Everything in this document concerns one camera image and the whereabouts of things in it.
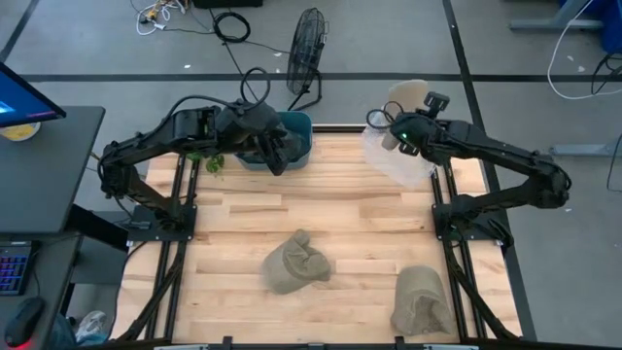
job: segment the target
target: wooden tabletop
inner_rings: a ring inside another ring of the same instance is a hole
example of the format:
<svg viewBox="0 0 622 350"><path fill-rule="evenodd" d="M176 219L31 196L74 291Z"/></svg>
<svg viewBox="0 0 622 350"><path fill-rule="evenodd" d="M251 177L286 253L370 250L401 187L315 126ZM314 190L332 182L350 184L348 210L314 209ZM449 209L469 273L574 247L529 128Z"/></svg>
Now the wooden tabletop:
<svg viewBox="0 0 622 350"><path fill-rule="evenodd" d="M153 159L147 182L170 193L176 160ZM477 160L452 164L459 193L486 191ZM441 183L446 192L443 178ZM453 307L432 223L431 182L408 190L375 170L364 162L359 134L315 134L309 164L280 177L245 170L227 157L218 177L201 167L196 194L196 233L186 256L175 342L221 343L232 335L235 343L391 343L397 274L417 264L438 272ZM261 283L259 265L298 228L311 233L311 245L328 257L333 275L290 295L273 295ZM481 296L509 330L520 333L501 249L493 241L468 244ZM113 337L151 296L159 246L147 244L127 264ZM432 333L406 341L455 342L458 336Z"/></svg>

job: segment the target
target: electric fan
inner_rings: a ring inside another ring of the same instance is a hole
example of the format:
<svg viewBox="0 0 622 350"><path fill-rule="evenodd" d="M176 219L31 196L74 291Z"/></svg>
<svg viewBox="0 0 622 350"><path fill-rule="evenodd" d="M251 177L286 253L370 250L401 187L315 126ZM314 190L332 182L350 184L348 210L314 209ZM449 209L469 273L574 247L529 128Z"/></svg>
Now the electric fan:
<svg viewBox="0 0 622 350"><path fill-rule="evenodd" d="M322 99L322 75L318 71L320 56L327 38L327 23L318 9L308 9L302 13L295 29L290 61L288 62L288 89L297 95L288 111L300 111ZM294 108L300 97L310 92L313 80L318 79L318 97L304 106Z"/></svg>

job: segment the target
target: clear plastic bag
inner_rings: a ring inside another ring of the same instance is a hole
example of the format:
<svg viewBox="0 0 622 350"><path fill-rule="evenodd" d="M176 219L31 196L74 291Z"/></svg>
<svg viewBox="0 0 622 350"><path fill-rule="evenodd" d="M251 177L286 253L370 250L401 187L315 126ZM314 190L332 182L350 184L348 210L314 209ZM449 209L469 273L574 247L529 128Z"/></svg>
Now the clear plastic bag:
<svg viewBox="0 0 622 350"><path fill-rule="evenodd" d="M384 116L377 112L370 118L374 125L387 125ZM407 156L398 148L388 151L382 147L388 130L378 130L367 126L363 131L363 151L365 161L382 171L392 180L409 189L417 187L422 180L430 178L434 171L434 164L421 156Z"/></svg>

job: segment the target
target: monitor screen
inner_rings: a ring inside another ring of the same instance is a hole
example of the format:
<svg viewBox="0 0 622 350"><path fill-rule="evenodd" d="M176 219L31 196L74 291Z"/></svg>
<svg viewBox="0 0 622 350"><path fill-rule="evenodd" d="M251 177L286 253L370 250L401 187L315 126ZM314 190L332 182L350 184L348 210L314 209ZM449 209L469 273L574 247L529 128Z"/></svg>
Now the monitor screen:
<svg viewBox="0 0 622 350"><path fill-rule="evenodd" d="M63 110L0 63L0 127L63 117Z"/></svg>

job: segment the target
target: crumpled towel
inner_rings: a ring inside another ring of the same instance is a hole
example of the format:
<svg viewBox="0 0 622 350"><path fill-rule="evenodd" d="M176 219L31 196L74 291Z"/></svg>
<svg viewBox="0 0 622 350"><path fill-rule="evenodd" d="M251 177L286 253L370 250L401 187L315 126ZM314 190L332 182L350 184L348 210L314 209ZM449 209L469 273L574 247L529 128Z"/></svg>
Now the crumpled towel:
<svg viewBox="0 0 622 350"><path fill-rule="evenodd" d="M404 335L453 333L454 321L436 271L421 265L399 273L391 324Z"/></svg>
<svg viewBox="0 0 622 350"><path fill-rule="evenodd" d="M299 229L265 258L261 273L270 291L284 295L313 281L330 279L330 263L322 253L309 247L310 240L309 233Z"/></svg>

